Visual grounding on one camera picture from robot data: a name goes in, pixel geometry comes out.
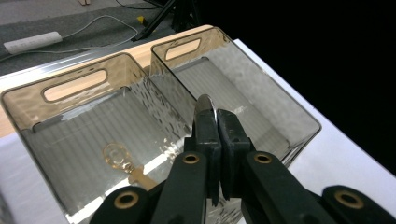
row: black background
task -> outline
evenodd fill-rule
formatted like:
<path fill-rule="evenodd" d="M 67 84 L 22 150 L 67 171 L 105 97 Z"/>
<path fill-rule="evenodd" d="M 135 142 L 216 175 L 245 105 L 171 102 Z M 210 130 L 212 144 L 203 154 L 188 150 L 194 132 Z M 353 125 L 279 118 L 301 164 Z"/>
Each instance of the black background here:
<path fill-rule="evenodd" d="M 396 20 L 391 5 L 364 0 L 198 3 L 205 24 L 239 38 L 396 175 Z"/>

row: dark floor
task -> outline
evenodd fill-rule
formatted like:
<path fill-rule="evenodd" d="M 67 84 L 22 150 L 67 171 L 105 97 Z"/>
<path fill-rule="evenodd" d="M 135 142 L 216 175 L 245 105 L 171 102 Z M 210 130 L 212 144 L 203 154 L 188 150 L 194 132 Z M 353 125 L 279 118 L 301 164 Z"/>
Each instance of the dark floor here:
<path fill-rule="evenodd" d="M 115 45 L 125 40 L 127 41 L 136 34 L 136 31 L 142 32 L 145 29 L 145 26 L 137 19 L 138 17 L 143 16 L 146 21 L 153 21 L 160 11 L 161 9 L 159 7 L 144 2 L 126 5 L 125 7 L 118 5 L 72 15 L 0 25 L 0 43 L 6 43 L 8 41 L 42 35 L 53 31 L 58 32 L 64 37 L 73 34 L 75 31 L 89 24 L 89 26 L 84 28 L 81 32 L 67 38 L 64 37 L 63 41 L 60 43 L 33 50 L 35 53 L 10 55 L 3 45 L 0 46 L 0 76 L 45 63 L 53 63 L 57 60 L 63 60 L 77 54 L 87 53 L 89 50 L 100 51 L 102 49 L 95 48 Z M 175 32 L 170 27 L 171 21 L 172 14 L 168 14 L 162 22 L 155 27 L 155 31 L 152 32 L 148 38 L 134 41 L 132 44 L 129 43 L 129 46 L 140 45 L 154 39 L 174 34 Z M 135 28 L 135 30 L 131 27 L 127 27 L 122 22 Z"/>
<path fill-rule="evenodd" d="M 241 39 L 396 175 L 396 15 L 389 3 L 270 1 L 225 7 L 202 0 L 201 6 L 205 23 Z"/>

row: cable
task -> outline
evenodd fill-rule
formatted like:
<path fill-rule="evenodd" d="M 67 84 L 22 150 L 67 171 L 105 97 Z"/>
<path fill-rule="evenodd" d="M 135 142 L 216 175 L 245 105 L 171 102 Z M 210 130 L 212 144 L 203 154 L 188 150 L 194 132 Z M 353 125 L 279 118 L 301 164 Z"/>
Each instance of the cable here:
<path fill-rule="evenodd" d="M 119 20 L 119 19 L 117 19 L 117 18 L 115 18 L 115 17 L 112 17 L 112 16 L 105 15 L 105 16 L 100 16 L 100 17 L 94 19 L 93 21 L 91 21 L 90 23 L 88 23 L 86 26 L 84 26 L 84 27 L 82 27 L 81 29 L 75 31 L 73 34 L 62 36 L 62 38 L 65 39 L 65 38 L 70 37 L 70 36 L 72 36 L 72 35 L 76 35 L 76 34 L 78 34 L 79 32 L 85 30 L 87 27 L 89 27 L 89 26 L 90 26 L 91 24 L 93 24 L 95 21 L 97 21 L 97 20 L 99 20 L 99 19 L 102 19 L 102 18 L 106 18 L 106 17 L 121 22 L 122 24 L 124 24 L 124 25 L 128 26 L 129 28 L 133 29 L 133 30 L 136 32 L 136 34 L 139 33 L 134 27 L 128 25 L 128 24 L 125 23 L 124 21 L 121 21 L 121 20 Z"/>
<path fill-rule="evenodd" d="M 9 58 L 15 57 L 15 56 L 17 56 L 17 55 L 27 54 L 27 53 L 54 53 L 54 54 L 57 54 L 57 53 L 69 53 L 69 52 L 73 52 L 73 51 L 80 51 L 80 50 L 84 50 L 84 49 L 109 49 L 109 48 L 113 48 L 113 47 L 116 47 L 116 46 L 118 46 L 118 45 L 121 45 L 121 44 L 123 44 L 123 43 L 126 43 L 126 42 L 130 41 L 132 38 L 134 38 L 135 36 L 137 36 L 137 34 L 139 33 L 134 27 L 128 25 L 128 24 L 125 23 L 124 21 L 121 21 L 121 20 L 119 20 L 119 19 L 117 19 L 117 18 L 115 18 L 115 17 L 112 17 L 112 16 L 104 15 L 104 16 L 97 17 L 97 18 L 94 19 L 93 21 L 89 22 L 86 26 L 84 26 L 84 27 L 82 27 L 81 29 L 75 31 L 74 33 L 72 33 L 72 34 L 70 34 L 70 35 L 65 35 L 65 36 L 63 36 L 62 39 L 65 39 L 65 38 L 68 38 L 68 37 L 70 37 L 70 36 L 72 36 L 72 35 L 78 34 L 79 32 L 85 30 L 88 26 L 90 26 L 91 24 L 93 24 L 95 21 L 97 21 L 97 20 L 99 20 L 99 19 L 102 19 L 102 18 L 111 18 L 111 19 L 114 19 L 114 20 L 116 20 L 116 21 L 119 21 L 119 22 L 121 22 L 122 24 L 128 26 L 129 28 L 133 29 L 133 30 L 135 31 L 135 34 L 134 34 L 133 36 L 129 37 L 128 39 L 123 40 L 123 41 L 121 41 L 121 42 L 119 42 L 119 43 L 112 44 L 112 45 L 107 45 L 107 46 L 104 46 L 104 47 L 88 47 L 88 48 L 70 49 L 70 50 L 62 50 L 62 51 L 29 50 L 29 51 L 25 51 L 25 52 L 13 54 L 13 55 L 7 56 L 7 57 L 5 57 L 5 58 L 2 58 L 2 59 L 0 59 L 0 62 L 2 62 L 2 61 L 4 61 L 4 60 L 7 60 L 7 59 L 9 59 Z"/>
<path fill-rule="evenodd" d="M 158 9 L 158 8 L 160 8 L 160 7 L 127 7 L 127 6 L 123 5 L 123 4 L 121 4 L 119 2 L 119 0 L 116 0 L 116 2 L 118 4 L 120 4 L 120 6 L 122 6 L 122 7 L 131 8 L 131 9 Z"/>

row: smoked plastic storage box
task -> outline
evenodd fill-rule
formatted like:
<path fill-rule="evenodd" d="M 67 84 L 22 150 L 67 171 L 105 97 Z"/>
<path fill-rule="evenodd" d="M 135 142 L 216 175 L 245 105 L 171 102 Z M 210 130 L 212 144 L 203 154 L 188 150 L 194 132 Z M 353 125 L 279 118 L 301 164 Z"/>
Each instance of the smoked plastic storage box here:
<path fill-rule="evenodd" d="M 182 110 L 191 103 L 186 95 L 198 99 L 208 94 L 216 108 L 237 115 L 257 150 L 273 153 L 286 166 L 320 130 L 320 124 L 218 27 L 157 44 L 151 53 L 149 78 L 183 118 L 190 121 L 193 115 Z M 220 203 L 209 207 L 211 222 L 236 223 L 239 201 Z"/>
<path fill-rule="evenodd" d="M 129 175 L 112 165 L 131 160 L 158 184 L 191 135 L 191 123 L 125 53 L 7 90 L 2 106 L 76 224 L 89 223 L 109 193 L 129 184 Z M 107 163 L 107 147 L 125 155 L 116 149 Z"/>

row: white power strip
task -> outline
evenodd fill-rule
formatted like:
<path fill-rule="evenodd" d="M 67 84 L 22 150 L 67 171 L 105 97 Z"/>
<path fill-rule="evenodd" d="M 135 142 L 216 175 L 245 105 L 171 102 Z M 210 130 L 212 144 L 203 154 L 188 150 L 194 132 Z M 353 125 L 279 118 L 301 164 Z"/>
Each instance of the white power strip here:
<path fill-rule="evenodd" d="M 58 32 L 50 32 L 43 35 L 35 35 L 24 39 L 4 43 L 10 54 L 17 54 L 31 49 L 38 49 L 48 45 L 62 42 Z"/>

